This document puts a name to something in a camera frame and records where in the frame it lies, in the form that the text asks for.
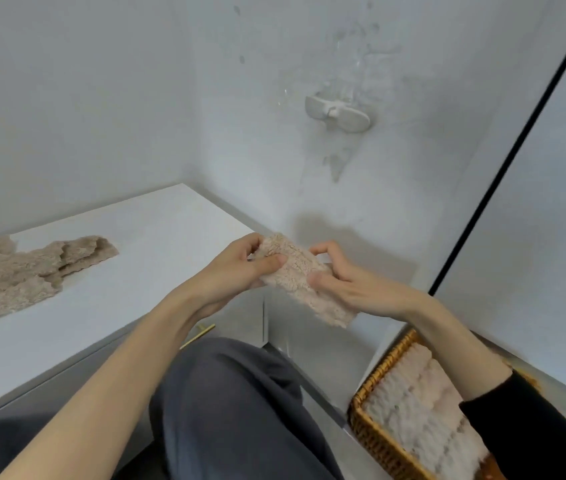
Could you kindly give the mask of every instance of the white cabinet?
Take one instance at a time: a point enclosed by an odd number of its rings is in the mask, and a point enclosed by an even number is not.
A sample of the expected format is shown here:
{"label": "white cabinet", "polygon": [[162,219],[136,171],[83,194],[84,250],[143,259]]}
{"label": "white cabinet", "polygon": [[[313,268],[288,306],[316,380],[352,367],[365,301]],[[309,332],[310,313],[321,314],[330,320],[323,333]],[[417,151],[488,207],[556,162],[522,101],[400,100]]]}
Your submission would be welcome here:
{"label": "white cabinet", "polygon": [[436,296],[566,384],[566,72]]}

